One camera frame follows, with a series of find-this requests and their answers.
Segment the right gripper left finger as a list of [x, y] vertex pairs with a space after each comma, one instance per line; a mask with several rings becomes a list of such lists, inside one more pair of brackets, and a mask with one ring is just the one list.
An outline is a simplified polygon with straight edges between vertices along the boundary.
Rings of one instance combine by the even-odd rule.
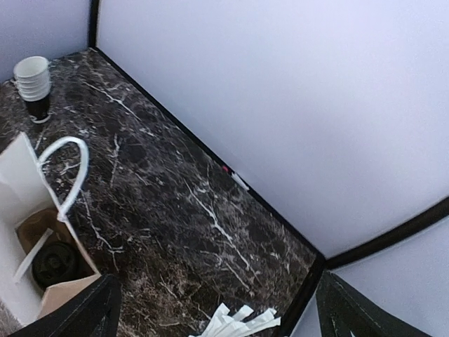
[[73, 299], [16, 336], [115, 336], [121, 308], [121, 285], [103, 275]]

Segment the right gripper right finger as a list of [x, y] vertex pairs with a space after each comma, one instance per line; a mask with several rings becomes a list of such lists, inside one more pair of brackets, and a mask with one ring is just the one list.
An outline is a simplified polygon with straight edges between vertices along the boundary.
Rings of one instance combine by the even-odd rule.
[[316, 290], [322, 336], [425, 337], [389, 314], [337, 275], [324, 271]]

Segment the black cup lid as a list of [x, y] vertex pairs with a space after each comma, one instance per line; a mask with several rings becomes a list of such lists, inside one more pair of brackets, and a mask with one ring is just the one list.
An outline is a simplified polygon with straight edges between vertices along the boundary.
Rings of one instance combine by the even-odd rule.
[[77, 279], [80, 268], [79, 252], [66, 242], [45, 245], [32, 261], [32, 276], [42, 288]]

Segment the single paper straw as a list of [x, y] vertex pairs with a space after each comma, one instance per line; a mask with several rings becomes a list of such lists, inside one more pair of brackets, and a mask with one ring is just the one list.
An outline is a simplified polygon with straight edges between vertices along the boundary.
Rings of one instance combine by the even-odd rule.
[[19, 283], [22, 277], [25, 275], [27, 270], [29, 269], [30, 265], [32, 264], [32, 261], [36, 257], [37, 253], [42, 249], [44, 244], [46, 243], [47, 239], [52, 235], [53, 230], [50, 228], [47, 228], [46, 231], [42, 234], [40, 239], [37, 241], [37, 243], [32, 247], [30, 252], [25, 256], [21, 264], [18, 266], [14, 276], [13, 276], [13, 282], [15, 284]]

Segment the brown paper bag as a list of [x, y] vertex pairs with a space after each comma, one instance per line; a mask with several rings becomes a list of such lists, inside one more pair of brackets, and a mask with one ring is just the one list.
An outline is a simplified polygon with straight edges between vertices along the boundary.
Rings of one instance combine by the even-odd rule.
[[[78, 173], [59, 201], [42, 166], [67, 143], [79, 148]], [[20, 326], [57, 310], [100, 278], [67, 214], [88, 172], [87, 144], [65, 136], [37, 156], [25, 133], [1, 153], [1, 304]]]

